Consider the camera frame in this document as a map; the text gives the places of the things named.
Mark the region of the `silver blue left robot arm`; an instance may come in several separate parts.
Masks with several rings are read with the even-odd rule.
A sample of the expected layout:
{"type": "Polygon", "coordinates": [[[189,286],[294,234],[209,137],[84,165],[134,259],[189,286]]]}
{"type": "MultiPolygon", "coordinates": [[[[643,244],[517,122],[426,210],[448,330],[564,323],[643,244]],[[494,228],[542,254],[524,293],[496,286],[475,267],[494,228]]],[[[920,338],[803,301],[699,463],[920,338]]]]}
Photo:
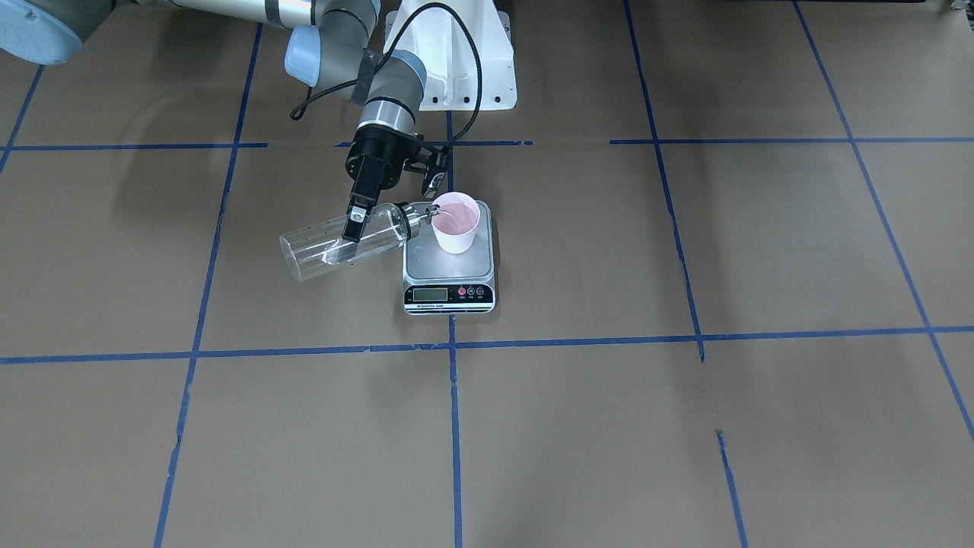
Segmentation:
{"type": "Polygon", "coordinates": [[[177,6],[288,28],[283,65],[312,91],[304,104],[334,93],[361,105],[345,161],[354,185],[343,232],[345,241],[361,242],[380,192],[399,182],[421,148],[414,129],[425,93],[425,67],[413,53],[376,56],[369,51],[380,2],[180,1],[177,6]]]}

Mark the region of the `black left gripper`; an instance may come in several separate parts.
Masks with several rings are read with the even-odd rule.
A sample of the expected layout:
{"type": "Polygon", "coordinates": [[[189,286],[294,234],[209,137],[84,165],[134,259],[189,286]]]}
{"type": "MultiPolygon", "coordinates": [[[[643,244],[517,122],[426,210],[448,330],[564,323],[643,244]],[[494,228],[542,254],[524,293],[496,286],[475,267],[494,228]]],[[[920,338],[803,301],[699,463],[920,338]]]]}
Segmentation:
{"type": "Polygon", "coordinates": [[[356,131],[345,159],[352,190],[343,240],[361,243],[380,192],[399,184],[404,167],[417,161],[421,147],[416,135],[386,126],[364,126],[356,131]]]}

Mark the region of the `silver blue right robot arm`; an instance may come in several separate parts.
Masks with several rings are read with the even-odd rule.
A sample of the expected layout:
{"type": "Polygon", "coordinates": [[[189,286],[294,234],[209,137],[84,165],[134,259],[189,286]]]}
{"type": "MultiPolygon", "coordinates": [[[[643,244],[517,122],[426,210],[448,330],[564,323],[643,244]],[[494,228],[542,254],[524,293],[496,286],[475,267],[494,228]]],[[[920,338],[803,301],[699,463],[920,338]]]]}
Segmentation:
{"type": "Polygon", "coordinates": [[[2,49],[35,65],[63,65],[116,6],[115,1],[2,1],[2,49]]]}

